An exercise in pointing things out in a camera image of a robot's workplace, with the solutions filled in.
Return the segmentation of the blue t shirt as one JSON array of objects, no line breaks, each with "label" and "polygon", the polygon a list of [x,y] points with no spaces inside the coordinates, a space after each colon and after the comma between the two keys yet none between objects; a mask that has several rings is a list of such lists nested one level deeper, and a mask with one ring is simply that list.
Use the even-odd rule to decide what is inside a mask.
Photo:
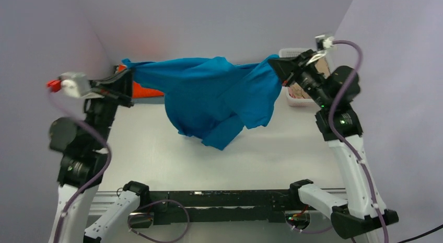
[{"label": "blue t shirt", "polygon": [[179,134],[225,149],[243,129],[267,126],[282,84],[267,61],[236,65],[224,57],[123,64],[134,81],[164,94]]}]

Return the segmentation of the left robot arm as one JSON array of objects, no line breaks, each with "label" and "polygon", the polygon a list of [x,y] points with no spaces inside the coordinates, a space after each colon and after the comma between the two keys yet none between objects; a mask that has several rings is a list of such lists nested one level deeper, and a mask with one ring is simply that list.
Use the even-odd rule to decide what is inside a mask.
[{"label": "left robot arm", "polygon": [[49,148],[62,154],[57,211],[50,242],[106,242],[111,232],[134,212],[146,210],[149,187],[130,181],[120,196],[91,226],[87,225],[93,199],[109,167],[112,152],[107,139],[118,107],[132,107],[133,73],[124,69],[105,79],[90,80],[67,72],[47,83],[49,100],[62,92],[83,100],[83,120],[64,110],[49,129]]}]

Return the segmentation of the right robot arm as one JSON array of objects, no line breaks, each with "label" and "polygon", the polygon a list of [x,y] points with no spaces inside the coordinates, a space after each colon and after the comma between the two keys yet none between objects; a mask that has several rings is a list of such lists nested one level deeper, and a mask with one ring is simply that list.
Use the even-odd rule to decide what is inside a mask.
[{"label": "right robot arm", "polygon": [[371,232],[399,221],[388,209],[372,179],[364,150],[363,129],[351,106],[360,93],[359,76],[349,66],[329,76],[315,64],[320,53],[307,50],[296,57],[270,59],[269,65],[284,86],[297,84],[319,106],[316,124],[337,161],[347,198],[338,198],[305,179],[290,185],[288,203],[308,205],[325,215],[343,239]]}]

